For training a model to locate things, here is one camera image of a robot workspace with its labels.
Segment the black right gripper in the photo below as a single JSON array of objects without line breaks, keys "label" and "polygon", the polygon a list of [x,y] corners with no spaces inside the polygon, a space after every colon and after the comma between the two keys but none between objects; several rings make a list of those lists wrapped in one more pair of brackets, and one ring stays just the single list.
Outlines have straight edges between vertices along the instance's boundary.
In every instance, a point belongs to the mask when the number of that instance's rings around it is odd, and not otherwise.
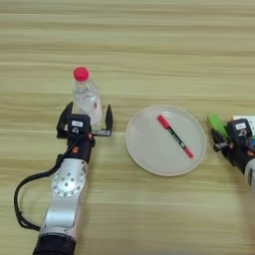
[{"label": "black right gripper", "polygon": [[235,143],[227,143],[228,134],[222,134],[213,128],[211,136],[215,142],[214,150],[216,152],[220,151],[231,165],[237,167],[242,173],[245,172],[248,163],[255,159],[255,155],[249,154],[246,147],[236,145]]}]

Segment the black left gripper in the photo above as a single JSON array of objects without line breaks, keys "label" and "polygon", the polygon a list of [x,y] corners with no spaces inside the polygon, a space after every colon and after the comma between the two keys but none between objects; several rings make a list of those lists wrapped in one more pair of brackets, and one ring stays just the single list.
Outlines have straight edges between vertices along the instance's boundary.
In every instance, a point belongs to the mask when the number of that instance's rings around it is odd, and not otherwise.
[{"label": "black left gripper", "polygon": [[[57,131],[67,130],[68,118],[72,114],[73,105],[73,102],[68,103],[62,111],[57,123]],[[92,130],[87,134],[57,135],[57,138],[62,138],[67,141],[68,148],[63,154],[57,156],[56,162],[61,162],[65,158],[81,159],[85,162],[89,162],[92,149],[96,144],[95,137],[110,136],[112,134],[113,122],[112,108],[108,106],[105,118],[106,129]]]}]

